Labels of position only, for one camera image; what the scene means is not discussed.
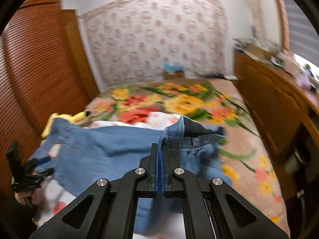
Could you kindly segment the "left hand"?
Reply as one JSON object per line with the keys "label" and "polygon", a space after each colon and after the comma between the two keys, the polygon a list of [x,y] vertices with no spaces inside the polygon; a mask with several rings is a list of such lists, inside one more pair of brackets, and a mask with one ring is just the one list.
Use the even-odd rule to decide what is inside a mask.
{"label": "left hand", "polygon": [[43,202],[43,190],[37,188],[33,191],[22,191],[15,193],[15,199],[21,205],[26,205],[25,198],[30,199],[33,205],[39,205]]}

